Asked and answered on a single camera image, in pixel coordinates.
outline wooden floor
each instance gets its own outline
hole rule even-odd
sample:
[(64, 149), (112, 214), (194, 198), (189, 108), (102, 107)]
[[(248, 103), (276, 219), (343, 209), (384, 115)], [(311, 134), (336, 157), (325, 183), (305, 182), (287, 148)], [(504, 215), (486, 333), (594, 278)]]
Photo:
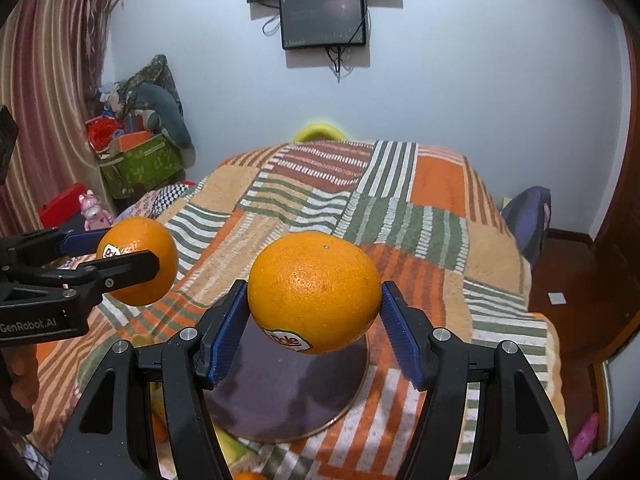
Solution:
[[(562, 292), (567, 303), (551, 305), (548, 292)], [(569, 437), (573, 438), (596, 411), (588, 365), (635, 312), (612, 300), (587, 245), (552, 238), (545, 242), (533, 270), (529, 310), (544, 314), (558, 330), (562, 395)]]

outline curtain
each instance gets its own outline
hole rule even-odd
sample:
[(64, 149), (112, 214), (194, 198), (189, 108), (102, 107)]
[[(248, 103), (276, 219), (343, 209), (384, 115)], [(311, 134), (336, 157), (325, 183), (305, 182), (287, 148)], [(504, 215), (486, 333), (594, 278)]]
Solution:
[(110, 4), (20, 0), (0, 29), (0, 104), (20, 128), (0, 187), (0, 235), (42, 228), (38, 210), (75, 182), (108, 197), (84, 121), (99, 111)]

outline stuffed animal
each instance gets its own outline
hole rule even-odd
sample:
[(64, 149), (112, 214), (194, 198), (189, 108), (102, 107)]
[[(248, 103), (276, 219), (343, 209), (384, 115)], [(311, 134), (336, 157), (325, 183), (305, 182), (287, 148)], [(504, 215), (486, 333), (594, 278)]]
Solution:
[(167, 90), (158, 85), (140, 83), (127, 95), (127, 103), (133, 103), (134, 110), (154, 110), (160, 119), (162, 133), (174, 146), (182, 149), (191, 146), (191, 136), (178, 103)]
[(80, 211), (84, 216), (84, 230), (104, 229), (113, 224), (113, 216), (106, 209), (102, 208), (100, 202), (90, 189), (85, 194), (78, 195)]

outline round plate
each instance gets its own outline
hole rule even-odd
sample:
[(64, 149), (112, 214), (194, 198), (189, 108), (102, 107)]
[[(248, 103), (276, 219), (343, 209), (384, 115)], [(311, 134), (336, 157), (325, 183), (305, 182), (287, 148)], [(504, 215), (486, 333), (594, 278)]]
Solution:
[(204, 397), (213, 423), (258, 442), (291, 442), (338, 420), (369, 363), (366, 337), (322, 355), (271, 341), (249, 318), (229, 375)]

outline floral blanket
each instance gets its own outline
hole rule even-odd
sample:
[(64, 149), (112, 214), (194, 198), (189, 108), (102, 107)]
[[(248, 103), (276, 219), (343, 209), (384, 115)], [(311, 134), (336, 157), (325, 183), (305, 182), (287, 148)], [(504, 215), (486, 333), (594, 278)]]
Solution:
[[(143, 308), (105, 296), (92, 312), (89, 333), (59, 342), (40, 366), (32, 437), (50, 453), (114, 341), (150, 334), (160, 342), (193, 325), (235, 279), (247, 278), (267, 244), (302, 230), (361, 247), (381, 280), (394, 280), (407, 303), (425, 310), (435, 326), (476, 344), (517, 342), (563, 419), (555, 330), (527, 311), (529, 264), (484, 183), (457, 153), (388, 141), (273, 146), (225, 161), (159, 221), (171, 229), (180, 253), (174, 288)], [(300, 441), (245, 441), (261, 458), (256, 470), (278, 480), (395, 476), (424, 393), (400, 373), (380, 320), (367, 337), (370, 364), (353, 407)], [(454, 478), (468, 468), (478, 397), (478, 385), (471, 384)]]

